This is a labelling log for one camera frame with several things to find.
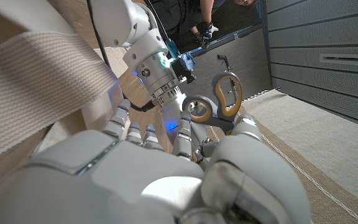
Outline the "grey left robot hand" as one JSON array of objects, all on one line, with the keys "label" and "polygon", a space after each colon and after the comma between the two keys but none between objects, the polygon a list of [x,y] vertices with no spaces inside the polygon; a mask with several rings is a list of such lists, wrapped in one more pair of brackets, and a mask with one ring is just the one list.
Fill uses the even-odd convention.
[{"label": "grey left robot hand", "polygon": [[206,126],[195,122],[197,117],[206,114],[205,103],[193,96],[187,100],[182,95],[164,106],[160,113],[165,133],[173,144],[173,155],[199,162],[206,157],[206,149],[214,148],[207,137]]}]

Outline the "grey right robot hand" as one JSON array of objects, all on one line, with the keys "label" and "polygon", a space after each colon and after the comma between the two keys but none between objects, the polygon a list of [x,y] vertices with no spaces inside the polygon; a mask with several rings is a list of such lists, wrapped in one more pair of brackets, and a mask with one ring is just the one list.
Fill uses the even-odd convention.
[{"label": "grey right robot hand", "polygon": [[309,223],[291,166],[240,115],[230,135],[191,148],[183,112],[175,150],[153,128],[124,122],[122,101],[103,131],[77,133],[32,156],[0,186],[0,223]]}]

